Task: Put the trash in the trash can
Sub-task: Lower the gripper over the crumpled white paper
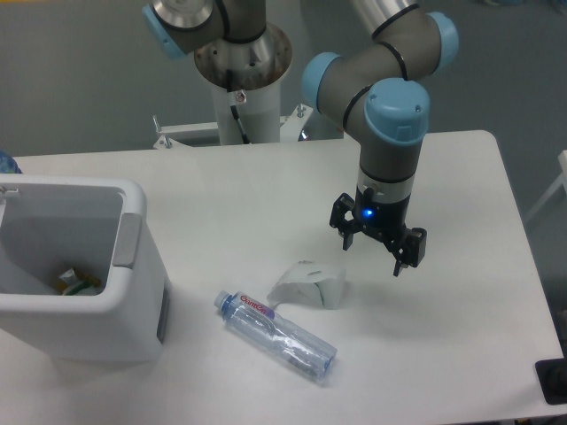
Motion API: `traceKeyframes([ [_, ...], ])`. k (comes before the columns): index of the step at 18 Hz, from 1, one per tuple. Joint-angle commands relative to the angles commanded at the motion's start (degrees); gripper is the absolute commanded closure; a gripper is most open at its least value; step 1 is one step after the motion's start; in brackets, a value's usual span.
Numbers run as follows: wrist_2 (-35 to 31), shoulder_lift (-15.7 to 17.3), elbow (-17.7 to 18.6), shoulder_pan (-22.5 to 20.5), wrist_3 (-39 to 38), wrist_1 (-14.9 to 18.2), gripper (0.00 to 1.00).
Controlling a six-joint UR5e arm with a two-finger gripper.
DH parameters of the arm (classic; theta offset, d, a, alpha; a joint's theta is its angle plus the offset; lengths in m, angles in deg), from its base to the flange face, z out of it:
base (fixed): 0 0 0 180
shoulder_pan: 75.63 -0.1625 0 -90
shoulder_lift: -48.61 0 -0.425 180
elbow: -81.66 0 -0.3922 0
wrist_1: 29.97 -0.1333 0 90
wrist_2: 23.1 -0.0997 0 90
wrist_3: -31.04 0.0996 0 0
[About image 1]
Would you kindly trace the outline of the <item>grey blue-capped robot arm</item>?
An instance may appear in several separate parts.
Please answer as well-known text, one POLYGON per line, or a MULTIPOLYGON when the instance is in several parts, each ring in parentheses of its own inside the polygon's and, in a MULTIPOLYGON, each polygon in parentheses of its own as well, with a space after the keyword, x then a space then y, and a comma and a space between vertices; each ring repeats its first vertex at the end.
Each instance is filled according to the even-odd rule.
MULTIPOLYGON (((343 58, 324 52, 307 64, 301 90, 309 106, 361 148, 357 189, 334 202, 330 225, 343 245, 362 233, 394 256, 395 269, 417 267, 427 233, 405 218, 431 109, 424 76, 448 65, 459 49, 451 19, 414 1, 356 1, 372 44, 343 58)), ((217 96, 224 144, 276 142, 280 90, 291 46, 270 24, 262 1, 150 1, 144 20, 171 58, 194 57, 217 96)))

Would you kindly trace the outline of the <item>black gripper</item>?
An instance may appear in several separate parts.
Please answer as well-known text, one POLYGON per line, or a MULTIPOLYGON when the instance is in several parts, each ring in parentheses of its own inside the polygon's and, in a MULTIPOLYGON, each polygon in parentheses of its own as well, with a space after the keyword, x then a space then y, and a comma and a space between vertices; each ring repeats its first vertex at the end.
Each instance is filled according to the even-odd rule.
POLYGON ((393 275, 398 277, 408 267, 416 268, 422 261, 427 243, 424 228, 407 228, 406 215, 411 195, 394 203, 386 203, 371 187, 360 186, 355 201, 342 193, 333 203, 330 226, 342 237, 342 249, 347 251, 355 234, 362 232, 379 242, 395 257, 393 275), (352 219, 346 215, 352 213, 352 219))

